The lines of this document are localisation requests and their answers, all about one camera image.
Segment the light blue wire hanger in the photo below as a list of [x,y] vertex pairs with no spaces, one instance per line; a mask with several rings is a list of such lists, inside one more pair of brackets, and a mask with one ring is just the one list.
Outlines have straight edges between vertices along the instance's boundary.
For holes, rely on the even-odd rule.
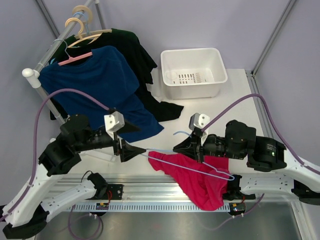
[[[179,131],[176,131],[176,132],[173,133],[173,135],[177,135],[177,134],[185,134],[190,139],[192,137],[191,133],[188,133],[188,132],[183,131],[183,130],[179,130]],[[148,150],[149,152],[151,152],[151,150],[157,150],[157,151],[160,151],[160,152],[173,153],[173,150],[170,151],[170,150],[157,149],[157,148],[147,148],[146,150]],[[151,159],[153,159],[155,161],[158,161],[158,162],[161,162],[161,163],[164,163],[164,164],[175,166],[177,168],[185,169],[185,170],[188,170],[188,171],[192,171],[192,172],[195,172],[195,173],[199,173],[199,174],[202,174],[202,175],[206,175],[206,176],[210,176],[210,177],[214,177],[214,178],[218,178],[218,179],[222,179],[222,180],[226,180],[226,181],[234,181],[236,179],[235,176],[233,176],[233,175],[231,175],[231,174],[229,174],[229,173],[227,173],[225,171],[220,171],[216,167],[208,164],[205,161],[202,162],[203,165],[206,165],[207,167],[215,170],[216,173],[219,173],[220,175],[225,175],[228,178],[227,177],[222,177],[220,175],[216,175],[216,174],[211,174],[211,173],[207,173],[207,172],[204,172],[204,171],[200,171],[200,170],[197,170],[197,169],[194,169],[194,168],[190,168],[190,167],[187,167],[187,166],[184,166],[184,165],[180,165],[180,164],[172,163],[172,162],[169,162],[169,161],[165,161],[165,160],[153,157],[153,156],[149,156],[149,155],[147,155],[145,153],[140,153],[139,155],[144,156],[144,157],[146,157],[148,159],[151,158]]]

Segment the pink t shirt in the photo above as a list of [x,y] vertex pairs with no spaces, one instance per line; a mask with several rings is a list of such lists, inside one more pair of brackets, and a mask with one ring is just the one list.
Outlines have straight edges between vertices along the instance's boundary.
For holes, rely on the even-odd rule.
[[[170,163],[228,178],[228,176],[219,174],[214,169],[183,154],[164,154],[150,151],[148,155]],[[223,194],[227,192],[227,180],[175,167],[151,158],[149,158],[148,161],[155,171],[162,171],[166,175],[171,176],[188,198],[201,210],[215,211],[224,205]],[[204,161],[219,171],[230,173],[229,159],[226,157],[206,156]]]

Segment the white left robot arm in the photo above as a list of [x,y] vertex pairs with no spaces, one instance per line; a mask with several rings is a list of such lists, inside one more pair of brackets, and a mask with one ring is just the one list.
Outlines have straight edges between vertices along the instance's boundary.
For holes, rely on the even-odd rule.
[[34,237],[67,208],[83,200],[101,200],[107,195],[106,180],[99,173],[91,173],[74,188],[46,198],[50,189],[82,160],[80,152],[112,147],[121,162],[146,152],[119,138],[119,134],[140,131],[121,113],[115,111],[104,120],[105,124],[94,131],[87,116],[75,114],[60,126],[60,134],[36,160],[28,182],[10,203],[0,208],[0,220],[6,222],[3,233],[7,239]]

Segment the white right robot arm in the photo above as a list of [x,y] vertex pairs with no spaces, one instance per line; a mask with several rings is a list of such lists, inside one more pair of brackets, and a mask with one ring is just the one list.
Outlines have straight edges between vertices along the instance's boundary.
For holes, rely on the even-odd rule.
[[299,163],[283,143],[269,137],[258,136],[254,127],[237,120],[226,124],[223,137],[209,134],[202,141],[199,128],[191,136],[173,147],[175,153],[183,154],[199,163],[205,157],[246,159],[248,168],[263,173],[278,173],[277,176],[254,177],[233,174],[230,176],[225,200],[253,199],[257,194],[294,195],[302,203],[320,204],[320,177]]

